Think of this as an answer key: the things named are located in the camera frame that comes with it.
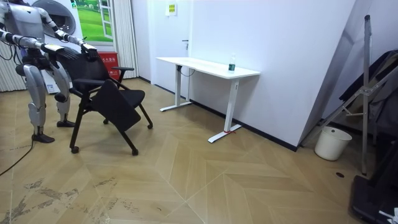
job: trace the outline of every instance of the water bottle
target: water bottle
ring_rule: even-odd
[[[231,73],[235,72],[235,60],[236,60],[236,55],[235,55],[235,53],[233,53],[231,56],[231,60],[229,61],[229,66],[228,66],[228,71]]]

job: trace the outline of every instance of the white bucket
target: white bucket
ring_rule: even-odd
[[[315,153],[323,159],[335,161],[351,139],[352,137],[342,130],[324,127],[315,146]]]

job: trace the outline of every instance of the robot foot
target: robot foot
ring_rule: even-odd
[[[75,127],[75,123],[71,121],[58,121],[57,122],[58,128],[73,128]]]
[[[50,136],[46,136],[45,134],[34,134],[32,135],[33,141],[38,141],[41,143],[51,143],[54,142],[55,139],[51,138]]]

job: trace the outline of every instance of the white door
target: white door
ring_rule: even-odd
[[[169,4],[176,4],[176,16],[167,16]],[[155,57],[188,57],[190,33],[191,1],[152,1],[152,29],[154,29]],[[182,68],[184,75],[187,68]],[[175,91],[175,65],[155,60],[155,70],[151,77],[154,84]],[[181,95],[187,95],[188,78],[182,76]]]

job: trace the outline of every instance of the robot leg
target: robot leg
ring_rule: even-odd
[[[23,74],[26,77],[26,85],[32,102],[28,104],[30,122],[34,127],[32,136],[34,141],[50,143],[54,141],[43,134],[45,123],[45,83],[40,70],[33,65],[23,65]]]
[[[50,63],[51,70],[47,70],[49,74],[54,77],[60,92],[55,94],[55,100],[57,101],[58,113],[60,113],[60,121],[57,122],[57,127],[71,128],[75,126],[75,123],[68,121],[68,112],[70,108],[70,95],[69,95],[69,76],[65,69],[59,62],[56,65]]]

